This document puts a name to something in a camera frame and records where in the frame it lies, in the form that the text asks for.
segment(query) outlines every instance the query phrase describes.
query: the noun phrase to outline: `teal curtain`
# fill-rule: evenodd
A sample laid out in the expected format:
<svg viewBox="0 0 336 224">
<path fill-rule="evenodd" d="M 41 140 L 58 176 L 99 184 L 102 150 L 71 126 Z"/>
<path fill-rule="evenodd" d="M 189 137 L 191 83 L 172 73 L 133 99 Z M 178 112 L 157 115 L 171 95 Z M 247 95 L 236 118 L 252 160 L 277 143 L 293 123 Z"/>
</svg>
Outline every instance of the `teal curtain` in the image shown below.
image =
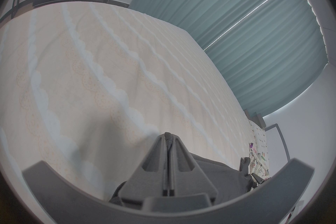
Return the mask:
<svg viewBox="0 0 336 224">
<path fill-rule="evenodd" d="M 129 8 L 186 30 L 207 48 L 251 115 L 265 116 L 296 98 L 327 63 L 307 0 L 132 0 Z"/>
</svg>

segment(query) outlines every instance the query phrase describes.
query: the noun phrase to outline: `bed sheet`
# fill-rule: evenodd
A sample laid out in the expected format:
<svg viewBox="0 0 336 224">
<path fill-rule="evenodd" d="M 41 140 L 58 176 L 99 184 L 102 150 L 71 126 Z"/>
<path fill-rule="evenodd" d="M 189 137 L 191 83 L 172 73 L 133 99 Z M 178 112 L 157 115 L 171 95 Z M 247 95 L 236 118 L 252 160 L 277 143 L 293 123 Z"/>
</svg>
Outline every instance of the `bed sheet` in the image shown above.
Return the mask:
<svg viewBox="0 0 336 224">
<path fill-rule="evenodd" d="M 108 4 L 56 3 L 11 20 L 0 40 L 0 163 L 26 203 L 20 171 L 39 160 L 109 200 L 164 132 L 234 169 L 249 156 L 254 136 L 233 92 L 174 25 Z"/>
</svg>

